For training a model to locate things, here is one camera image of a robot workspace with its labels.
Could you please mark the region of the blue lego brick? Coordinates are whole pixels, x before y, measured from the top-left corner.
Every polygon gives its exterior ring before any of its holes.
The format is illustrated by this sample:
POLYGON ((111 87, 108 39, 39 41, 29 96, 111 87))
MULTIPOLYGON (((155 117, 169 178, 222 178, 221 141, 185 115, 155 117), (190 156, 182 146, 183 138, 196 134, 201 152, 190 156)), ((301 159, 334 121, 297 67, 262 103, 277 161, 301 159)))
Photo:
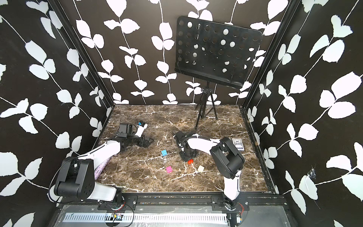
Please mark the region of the blue lego brick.
POLYGON ((165 149, 165 150, 162 150, 162 151, 161 151, 161 154, 162 154, 162 157, 164 157, 164 156, 167 156, 167 155, 168 155, 168 153, 167 153, 166 149, 165 149))

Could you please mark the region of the pink lego brick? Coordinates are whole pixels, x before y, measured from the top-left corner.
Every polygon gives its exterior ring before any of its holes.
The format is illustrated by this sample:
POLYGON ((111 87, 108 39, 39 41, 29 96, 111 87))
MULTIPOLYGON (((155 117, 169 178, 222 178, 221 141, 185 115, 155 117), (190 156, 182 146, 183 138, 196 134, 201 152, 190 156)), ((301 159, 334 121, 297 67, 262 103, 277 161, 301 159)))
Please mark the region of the pink lego brick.
POLYGON ((167 173, 172 173, 172 171, 173 171, 173 169, 172 169, 172 167, 171 167, 171 166, 167 166, 167 167, 165 168, 165 170, 167 171, 167 173))

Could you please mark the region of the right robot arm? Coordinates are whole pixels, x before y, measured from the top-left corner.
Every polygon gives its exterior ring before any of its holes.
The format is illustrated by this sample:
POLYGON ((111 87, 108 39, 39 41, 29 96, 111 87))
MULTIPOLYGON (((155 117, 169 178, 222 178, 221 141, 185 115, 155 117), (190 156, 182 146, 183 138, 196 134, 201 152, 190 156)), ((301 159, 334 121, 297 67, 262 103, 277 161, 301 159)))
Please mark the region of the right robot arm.
POLYGON ((188 134, 178 131, 174 135, 180 156, 184 162, 194 159, 198 152, 209 154, 219 173, 224 177, 223 198, 225 207, 234 210, 240 200, 240 174, 245 164, 242 153, 228 137, 220 140, 202 137, 191 131, 188 134))

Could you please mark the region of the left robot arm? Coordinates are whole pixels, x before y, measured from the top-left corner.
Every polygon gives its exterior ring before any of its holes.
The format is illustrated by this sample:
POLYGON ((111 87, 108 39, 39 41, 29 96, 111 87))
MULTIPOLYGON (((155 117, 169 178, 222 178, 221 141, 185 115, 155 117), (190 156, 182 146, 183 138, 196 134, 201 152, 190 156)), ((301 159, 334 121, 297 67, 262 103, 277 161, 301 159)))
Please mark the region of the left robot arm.
POLYGON ((128 147, 137 145, 147 148, 153 142, 152 138, 143 135, 127 138, 113 137, 86 154, 65 158, 51 181, 51 185, 54 185, 54 194, 74 200, 123 203, 121 190, 97 183, 95 172, 105 161, 128 147))

